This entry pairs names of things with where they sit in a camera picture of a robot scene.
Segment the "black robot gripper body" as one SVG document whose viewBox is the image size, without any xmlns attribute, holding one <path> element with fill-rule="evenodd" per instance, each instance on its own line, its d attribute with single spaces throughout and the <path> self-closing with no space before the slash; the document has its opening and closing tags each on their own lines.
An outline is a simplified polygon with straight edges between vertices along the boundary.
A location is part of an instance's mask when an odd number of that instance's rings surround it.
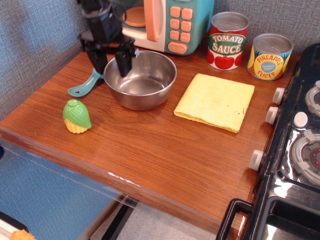
<svg viewBox="0 0 320 240">
<path fill-rule="evenodd" d="M 88 30 L 79 35 L 86 51 L 135 53 L 134 39 L 123 34 L 115 0 L 78 0 Z"/>
</svg>

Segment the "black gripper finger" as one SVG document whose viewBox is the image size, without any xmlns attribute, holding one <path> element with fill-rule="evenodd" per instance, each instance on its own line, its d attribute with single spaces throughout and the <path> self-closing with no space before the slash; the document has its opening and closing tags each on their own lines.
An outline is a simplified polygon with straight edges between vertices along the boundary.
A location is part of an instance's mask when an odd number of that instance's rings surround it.
<svg viewBox="0 0 320 240">
<path fill-rule="evenodd" d="M 117 51 L 115 59 L 121 77 L 126 77 L 132 69 L 133 52 L 131 50 Z"/>
<path fill-rule="evenodd" d="M 94 69 L 100 75 L 102 75 L 104 73 L 105 67 L 108 64 L 106 51 L 101 49 L 89 49 L 89 48 L 86 48 L 85 50 Z"/>
</svg>

